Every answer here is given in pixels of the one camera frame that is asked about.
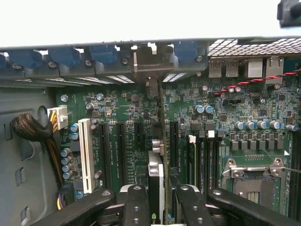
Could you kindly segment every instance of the ventilation grille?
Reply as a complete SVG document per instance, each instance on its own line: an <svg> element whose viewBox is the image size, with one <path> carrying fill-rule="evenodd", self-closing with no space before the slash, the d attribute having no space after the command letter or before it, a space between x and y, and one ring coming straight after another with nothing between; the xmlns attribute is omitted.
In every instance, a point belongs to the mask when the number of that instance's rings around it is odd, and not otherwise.
<svg viewBox="0 0 301 226"><path fill-rule="evenodd" d="M301 38L280 39L269 44L255 44L260 40L253 40L247 45L238 45L235 39L219 39L209 47L209 56L254 56L254 55L281 55L301 53Z"/></svg>

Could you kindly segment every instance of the capacitor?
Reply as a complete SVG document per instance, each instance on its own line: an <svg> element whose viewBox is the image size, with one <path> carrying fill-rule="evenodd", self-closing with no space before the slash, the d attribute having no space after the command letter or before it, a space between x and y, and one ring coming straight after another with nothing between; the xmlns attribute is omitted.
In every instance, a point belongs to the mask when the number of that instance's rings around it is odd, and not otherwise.
<svg viewBox="0 0 301 226"><path fill-rule="evenodd" d="M207 91L208 90L208 86L202 86L202 90L203 91Z"/></svg>
<svg viewBox="0 0 301 226"><path fill-rule="evenodd" d="M71 132L75 133L79 130L79 125L77 123L70 126Z"/></svg>
<svg viewBox="0 0 301 226"><path fill-rule="evenodd" d="M182 124L180 125L180 130L184 130L184 129L186 129L186 126L185 126L185 124L182 123Z"/></svg>
<svg viewBox="0 0 301 226"><path fill-rule="evenodd" d="M289 125L286 125L286 129L289 131L296 132L298 130L298 126L289 124Z"/></svg>
<svg viewBox="0 0 301 226"><path fill-rule="evenodd" d="M237 121L235 124L234 124L234 127L236 129L244 129L244 124L240 121Z"/></svg>
<svg viewBox="0 0 301 226"><path fill-rule="evenodd" d="M69 154L71 154L71 150L69 148L64 148L62 151L61 151L61 156L62 157L67 157Z"/></svg>
<svg viewBox="0 0 301 226"><path fill-rule="evenodd" d="M229 93L234 93L234 92L235 92L235 89L234 89L234 88L229 88L229 89L228 89L228 92L229 92Z"/></svg>
<svg viewBox="0 0 301 226"><path fill-rule="evenodd" d="M97 124L99 123L99 119L98 118L92 118L90 119L92 124Z"/></svg>
<svg viewBox="0 0 301 226"><path fill-rule="evenodd" d="M196 111L197 111L197 113L201 114L204 112L204 107L202 105L197 105Z"/></svg>
<svg viewBox="0 0 301 226"><path fill-rule="evenodd" d="M94 178L98 179L101 176L101 174L102 174L101 170L96 171L96 173L94 174Z"/></svg>
<svg viewBox="0 0 301 226"><path fill-rule="evenodd" d="M235 92L237 93L241 92L241 87L240 86L235 87Z"/></svg>
<svg viewBox="0 0 301 226"><path fill-rule="evenodd" d="M67 157L61 159L61 163L63 165L67 165L71 161L71 159L72 159L71 156L68 155Z"/></svg>
<svg viewBox="0 0 301 226"><path fill-rule="evenodd" d="M280 88L281 88L280 84L279 84L279 83L276 83L276 84L273 84L273 85L269 85L269 86L267 87L267 90L272 91L272 90L278 90L278 89L280 89Z"/></svg>
<svg viewBox="0 0 301 226"><path fill-rule="evenodd" d="M94 109L94 104L92 104L92 103L86 104L85 109L86 110L93 110Z"/></svg>
<svg viewBox="0 0 301 226"><path fill-rule="evenodd" d="M65 180L68 180L71 176L72 176L72 171L70 170L70 171L68 171L68 172L65 172L65 173L63 173L63 178L65 179Z"/></svg>
<svg viewBox="0 0 301 226"><path fill-rule="evenodd" d="M103 100L103 94L102 93L97 94L96 99L97 100Z"/></svg>
<svg viewBox="0 0 301 226"><path fill-rule="evenodd" d="M280 123L275 120L271 121L269 123L269 126L273 129L280 129Z"/></svg>
<svg viewBox="0 0 301 226"><path fill-rule="evenodd" d="M91 130L95 130L98 128L98 124L91 124L90 128L91 128Z"/></svg>
<svg viewBox="0 0 301 226"><path fill-rule="evenodd" d="M76 192L77 199L81 199L82 197L84 197L84 194L82 192Z"/></svg>
<svg viewBox="0 0 301 226"><path fill-rule="evenodd" d="M204 109L205 109L205 112L208 113L208 114L213 113L213 107L211 107L210 105L205 105Z"/></svg>
<svg viewBox="0 0 301 226"><path fill-rule="evenodd" d="M63 172L68 172L69 170L71 170L72 164L68 163L67 165L62 166L62 171Z"/></svg>
<svg viewBox="0 0 301 226"><path fill-rule="evenodd" d="M254 122L248 121L248 122L246 123L246 128L247 128L247 129L254 129L254 127L255 127Z"/></svg>
<svg viewBox="0 0 301 226"><path fill-rule="evenodd" d="M259 121L257 123L257 127L260 129L266 129L267 128L267 123L265 121Z"/></svg>
<svg viewBox="0 0 301 226"><path fill-rule="evenodd" d="M78 140L79 139L79 134L78 133L71 133L71 139L72 140Z"/></svg>

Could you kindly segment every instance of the screw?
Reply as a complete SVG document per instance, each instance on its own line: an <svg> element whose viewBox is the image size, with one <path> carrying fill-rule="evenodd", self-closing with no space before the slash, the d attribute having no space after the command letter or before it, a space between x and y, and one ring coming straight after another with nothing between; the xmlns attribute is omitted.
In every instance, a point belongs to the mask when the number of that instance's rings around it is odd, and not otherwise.
<svg viewBox="0 0 301 226"><path fill-rule="evenodd" d="M111 192L109 192L109 191L104 191L103 193L102 193L102 196L108 196L108 195L110 195L111 194Z"/></svg>
<svg viewBox="0 0 301 226"><path fill-rule="evenodd" d="M215 194L215 195L221 195L222 193L220 191L218 191L218 190L213 190L213 194Z"/></svg>
<svg viewBox="0 0 301 226"><path fill-rule="evenodd" d="M56 62L50 61L50 62L48 62L48 66L50 68L56 68L57 64L56 64Z"/></svg>
<svg viewBox="0 0 301 226"><path fill-rule="evenodd" d="M141 187L139 187L139 186L134 186L134 188L133 188L134 190L141 190Z"/></svg>
<svg viewBox="0 0 301 226"><path fill-rule="evenodd" d="M92 66L91 60L86 60L85 65L88 66L88 67L91 67Z"/></svg>
<svg viewBox="0 0 301 226"><path fill-rule="evenodd" d="M181 189L184 190L184 191L187 191L187 190L188 190L188 186L182 185L182 186L181 186Z"/></svg>
<svg viewBox="0 0 301 226"><path fill-rule="evenodd" d="M198 56L195 58L195 60L196 60L197 62L200 62L202 59L203 59L203 57L202 57L201 55L198 55Z"/></svg>
<svg viewBox="0 0 301 226"><path fill-rule="evenodd" d="M61 101L67 102L67 100L68 100L68 96L66 94L61 95Z"/></svg>
<svg viewBox="0 0 301 226"><path fill-rule="evenodd" d="M123 65L127 65L127 64L128 64L128 60L127 60L126 58L122 58L122 59L121 59L121 63L122 63Z"/></svg>

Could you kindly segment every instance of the electrolytic capacitor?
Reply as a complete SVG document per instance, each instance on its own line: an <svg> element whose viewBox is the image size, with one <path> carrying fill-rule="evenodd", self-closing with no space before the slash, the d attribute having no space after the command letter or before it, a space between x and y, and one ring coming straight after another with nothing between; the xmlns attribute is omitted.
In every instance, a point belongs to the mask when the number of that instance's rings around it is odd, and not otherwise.
<svg viewBox="0 0 301 226"><path fill-rule="evenodd" d="M70 126L71 132L75 133L79 130L79 125L77 123Z"/></svg>
<svg viewBox="0 0 301 226"><path fill-rule="evenodd" d="M91 123L92 124L97 124L97 123L99 123L99 119L98 118L92 118Z"/></svg>
<svg viewBox="0 0 301 226"><path fill-rule="evenodd" d="M196 111L197 111L197 113L201 114L204 112L204 107L202 105L197 105Z"/></svg>
<svg viewBox="0 0 301 226"><path fill-rule="evenodd" d="M257 123L257 127L260 129L266 129L267 128L267 123L265 121L259 121Z"/></svg>
<svg viewBox="0 0 301 226"><path fill-rule="evenodd" d="M79 134L78 133L71 133L71 139L72 140L78 140L79 139Z"/></svg>
<svg viewBox="0 0 301 226"><path fill-rule="evenodd" d="M289 124L289 125L286 125L286 129L289 131L296 132L298 130L298 126Z"/></svg>
<svg viewBox="0 0 301 226"><path fill-rule="evenodd" d="M90 128L91 128L91 130L95 130L98 128L98 124L91 124Z"/></svg>
<svg viewBox="0 0 301 226"><path fill-rule="evenodd" d="M208 114L212 114L213 113L213 107L210 105L205 105L204 106L205 112Z"/></svg>
<svg viewBox="0 0 301 226"><path fill-rule="evenodd" d="M62 166L62 171L63 172L68 172L69 170L71 170L72 164L68 163L67 165Z"/></svg>
<svg viewBox="0 0 301 226"><path fill-rule="evenodd" d="M234 124L234 127L236 129L244 129L244 124L242 122L239 122L237 121L235 124Z"/></svg>
<svg viewBox="0 0 301 226"><path fill-rule="evenodd" d="M269 126L271 127L271 128L273 128L273 129L280 129L280 123L279 122L277 122L277 121L271 121L270 122L270 124L269 124Z"/></svg>
<svg viewBox="0 0 301 226"><path fill-rule="evenodd" d="M93 110L94 109L94 104L92 104L92 103L86 104L85 109L86 110Z"/></svg>
<svg viewBox="0 0 301 226"><path fill-rule="evenodd" d="M246 128L247 128L247 129L254 129L254 127L255 127L254 122L248 121L248 122L246 123Z"/></svg>
<svg viewBox="0 0 301 226"><path fill-rule="evenodd" d="M73 172L70 170L68 172L63 173L63 178L68 180L72 176Z"/></svg>
<svg viewBox="0 0 301 226"><path fill-rule="evenodd" d="M72 159L71 156L68 155L67 157L61 159L61 163L63 165L67 165L71 161L71 159Z"/></svg>
<svg viewBox="0 0 301 226"><path fill-rule="evenodd" d="M61 151L61 156L62 157L67 157L69 154L71 154L71 150L69 148L64 148L62 151Z"/></svg>

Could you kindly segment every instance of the white pci slot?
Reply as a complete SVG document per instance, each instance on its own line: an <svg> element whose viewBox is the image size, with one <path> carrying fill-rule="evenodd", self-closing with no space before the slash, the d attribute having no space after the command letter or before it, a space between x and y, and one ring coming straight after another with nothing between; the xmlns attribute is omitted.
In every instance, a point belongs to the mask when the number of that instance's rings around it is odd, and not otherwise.
<svg viewBox="0 0 301 226"><path fill-rule="evenodd" d="M95 182L93 176L94 162L92 150L92 132L90 125L90 119L79 120L79 144L85 194L92 193L95 189Z"/></svg>

